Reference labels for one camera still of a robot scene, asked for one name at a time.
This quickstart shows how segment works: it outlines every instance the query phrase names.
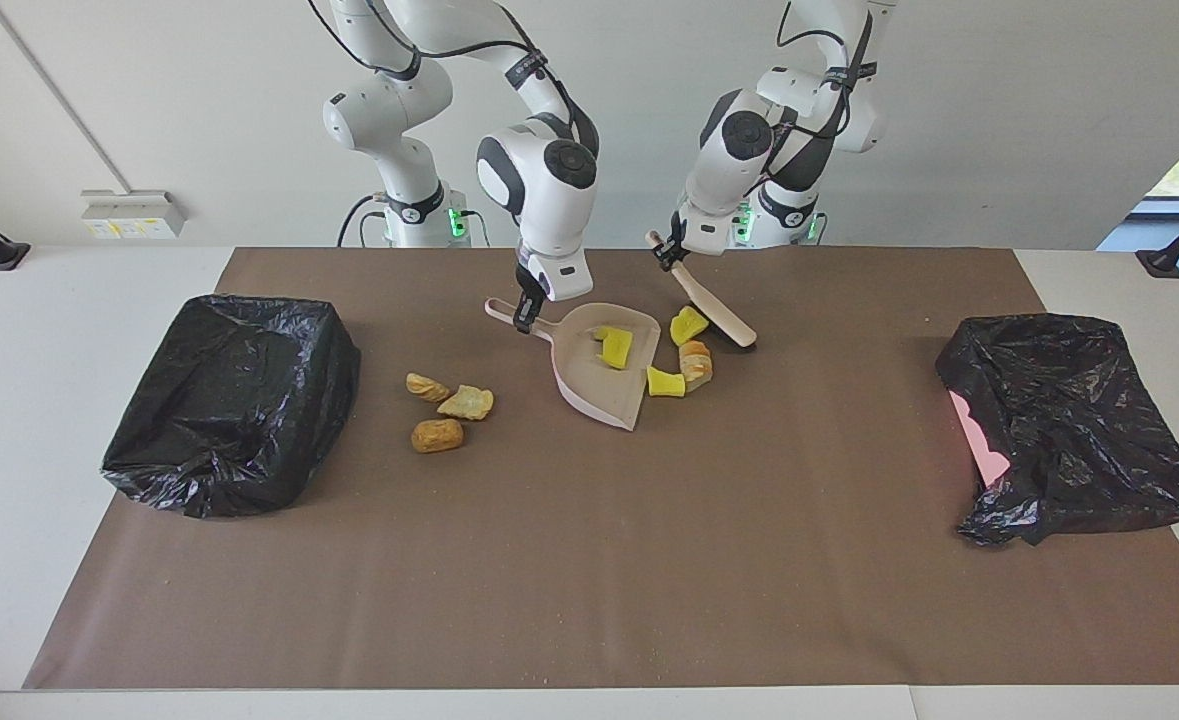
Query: plastic bag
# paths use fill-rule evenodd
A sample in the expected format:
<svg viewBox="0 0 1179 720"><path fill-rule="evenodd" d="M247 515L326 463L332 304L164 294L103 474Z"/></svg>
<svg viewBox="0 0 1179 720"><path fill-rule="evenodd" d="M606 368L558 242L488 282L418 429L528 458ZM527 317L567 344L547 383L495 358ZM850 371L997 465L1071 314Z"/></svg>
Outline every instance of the plastic bag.
<svg viewBox="0 0 1179 720"><path fill-rule="evenodd" d="M101 474L191 518L290 506L345 427L358 364L329 302L195 297L145 370Z"/></svg>
<svg viewBox="0 0 1179 720"><path fill-rule="evenodd" d="M990 455L1009 464L981 488L959 528L963 536L1036 544L1053 533L1179 521L1179 445L1114 323L1047 313L970 318L936 372L964 401L959 414L969 411Z"/></svg>

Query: white table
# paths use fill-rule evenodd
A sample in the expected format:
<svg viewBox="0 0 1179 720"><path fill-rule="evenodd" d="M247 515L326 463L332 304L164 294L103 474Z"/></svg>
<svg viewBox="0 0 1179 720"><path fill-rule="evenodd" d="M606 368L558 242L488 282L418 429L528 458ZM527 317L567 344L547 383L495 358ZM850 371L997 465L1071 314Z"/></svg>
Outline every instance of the white table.
<svg viewBox="0 0 1179 720"><path fill-rule="evenodd" d="M229 255L39 247L0 273L0 716L1179 716L1179 687L17 692L113 496L95 469L121 410ZM1179 283L1129 255L1017 255L1047 309L1121 324L1179 438Z"/></svg>

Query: black cable tie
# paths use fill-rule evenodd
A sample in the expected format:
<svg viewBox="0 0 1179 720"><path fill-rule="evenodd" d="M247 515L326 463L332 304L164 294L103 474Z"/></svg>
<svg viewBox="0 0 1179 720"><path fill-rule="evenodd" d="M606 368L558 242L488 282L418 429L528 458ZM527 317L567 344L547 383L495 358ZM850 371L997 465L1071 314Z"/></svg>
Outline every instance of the black cable tie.
<svg viewBox="0 0 1179 720"><path fill-rule="evenodd" d="M544 67L549 64L549 59L545 58L544 53L539 49L529 49L528 54L523 55L521 60L513 64L513 67L505 71L505 79L511 81L513 90L522 87L522 82L526 82L526 78L536 75L536 79L544 79Z"/></svg>
<svg viewBox="0 0 1179 720"><path fill-rule="evenodd" d="M878 64L876 61L861 65L857 72L855 72L855 77L851 77L851 71L849 68L830 68L825 70L825 82L855 87L856 82L862 81L864 78L874 77L877 72Z"/></svg>
<svg viewBox="0 0 1179 720"><path fill-rule="evenodd" d="M420 65L423 62L423 59L424 54L420 53L420 48L411 47L411 60L407 64L406 70L377 70L377 72L383 72L399 82L409 82L420 74Z"/></svg>

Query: sponge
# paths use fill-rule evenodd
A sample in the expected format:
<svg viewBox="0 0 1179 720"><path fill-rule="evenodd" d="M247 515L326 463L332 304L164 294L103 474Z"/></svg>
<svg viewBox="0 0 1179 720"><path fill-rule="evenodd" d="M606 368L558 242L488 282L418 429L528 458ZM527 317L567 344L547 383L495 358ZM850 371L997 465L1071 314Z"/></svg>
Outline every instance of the sponge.
<svg viewBox="0 0 1179 720"><path fill-rule="evenodd" d="M670 338L673 341L673 345L680 346L681 343L703 333L705 328L709 328L709 319L699 310L685 305L670 321Z"/></svg>
<svg viewBox="0 0 1179 720"><path fill-rule="evenodd" d="M602 325L595 329L593 338L602 342L602 355L598 356L602 363L617 370L624 370L630 364L630 346L634 343L634 333Z"/></svg>
<svg viewBox="0 0 1179 720"><path fill-rule="evenodd" d="M647 395L652 397L681 397L686 395L686 381L681 375L663 374L647 368Z"/></svg>

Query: wall outlet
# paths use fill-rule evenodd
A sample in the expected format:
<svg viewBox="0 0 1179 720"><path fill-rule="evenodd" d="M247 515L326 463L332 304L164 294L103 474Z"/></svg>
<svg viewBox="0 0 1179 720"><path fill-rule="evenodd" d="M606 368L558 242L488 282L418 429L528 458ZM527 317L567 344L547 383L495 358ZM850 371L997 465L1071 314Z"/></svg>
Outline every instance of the wall outlet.
<svg viewBox="0 0 1179 720"><path fill-rule="evenodd" d="M185 227L185 214L165 192L90 190L83 199L87 202L83 224L99 240L176 240Z"/></svg>
<svg viewBox="0 0 1179 720"><path fill-rule="evenodd" d="M91 237L94 237L97 240L118 240L118 238L121 238L121 235L118 233L118 227L114 227L113 220L108 218L112 211L112 205L92 205L87 209L86 213L83 213L83 224L87 225Z"/></svg>

